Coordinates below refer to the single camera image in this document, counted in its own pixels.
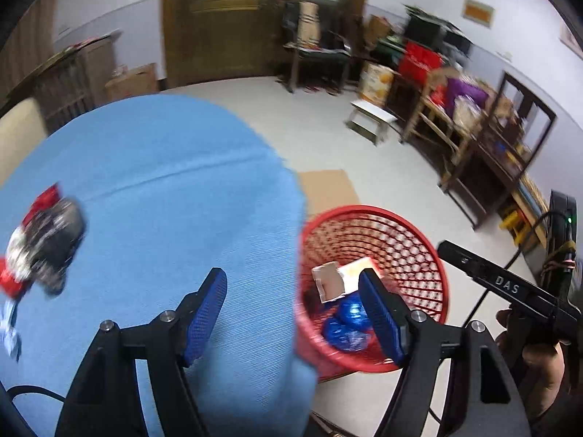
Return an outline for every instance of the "wooden door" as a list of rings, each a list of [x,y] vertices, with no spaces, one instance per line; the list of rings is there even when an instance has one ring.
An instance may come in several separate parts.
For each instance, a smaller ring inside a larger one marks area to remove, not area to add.
[[[168,85],[265,75],[278,43],[278,0],[163,0]]]

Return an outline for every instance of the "white stool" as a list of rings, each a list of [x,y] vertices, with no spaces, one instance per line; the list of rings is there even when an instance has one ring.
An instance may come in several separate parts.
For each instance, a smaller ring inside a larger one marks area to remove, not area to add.
[[[389,130],[389,123],[396,121],[396,117],[391,115],[389,112],[383,110],[382,108],[373,105],[366,100],[355,100],[352,102],[352,106],[355,108],[348,120],[346,121],[346,126],[357,133],[364,136],[366,139],[370,139],[374,146],[377,146],[378,141],[384,141],[387,138],[387,132]],[[365,127],[355,123],[354,118],[357,113],[361,113],[364,116],[377,122],[376,133],[367,130]]]

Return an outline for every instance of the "hand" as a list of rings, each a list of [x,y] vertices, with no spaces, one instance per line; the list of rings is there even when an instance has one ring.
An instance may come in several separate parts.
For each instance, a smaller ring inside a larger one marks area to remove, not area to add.
[[[496,314],[496,320],[505,328],[511,312],[507,309]],[[506,335],[507,332],[504,331],[496,338],[496,344],[502,353],[508,342]],[[565,361],[560,344],[554,347],[546,344],[527,345],[523,350],[523,359],[527,366],[536,369],[540,376],[524,403],[527,417],[532,420],[541,416],[555,402],[565,372]]]

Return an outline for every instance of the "picture on wall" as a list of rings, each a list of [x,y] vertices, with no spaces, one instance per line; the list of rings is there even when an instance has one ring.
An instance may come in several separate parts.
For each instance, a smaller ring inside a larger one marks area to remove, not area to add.
[[[492,26],[494,20],[494,8],[476,0],[464,0],[462,16],[474,23],[481,24],[486,28]]]
[[[561,42],[569,49],[571,49],[575,54],[577,54],[581,59],[583,59],[583,51],[577,44],[573,33],[569,30],[565,23],[563,23],[563,26],[561,27]]]

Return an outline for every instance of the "blue candy wrapper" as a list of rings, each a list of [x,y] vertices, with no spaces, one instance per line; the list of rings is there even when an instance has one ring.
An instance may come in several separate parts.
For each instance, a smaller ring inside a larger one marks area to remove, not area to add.
[[[350,328],[361,332],[369,331],[372,328],[358,293],[350,294],[340,301],[336,316]]]
[[[360,351],[368,347],[370,335],[360,332],[330,317],[322,328],[322,335],[335,349],[341,351]]]

